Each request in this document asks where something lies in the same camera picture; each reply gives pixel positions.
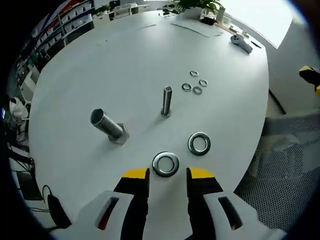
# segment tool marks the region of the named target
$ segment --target table surface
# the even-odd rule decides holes
[[[247,54],[230,37],[216,26],[150,11],[114,20],[67,45],[42,70],[30,111],[39,188],[49,185],[75,221],[85,204],[113,190],[126,171],[150,168],[143,238],[189,237],[186,168],[209,170],[224,190],[234,191],[265,121],[266,50],[252,45]],[[208,81],[201,95],[182,90],[184,83],[198,86],[199,79]],[[173,88],[170,118],[160,115],[165,86]],[[110,143],[91,125],[96,108],[125,123],[125,145]],[[211,139],[204,156],[188,150],[194,132]],[[180,162],[169,178],[152,170],[154,156],[163,151]]]

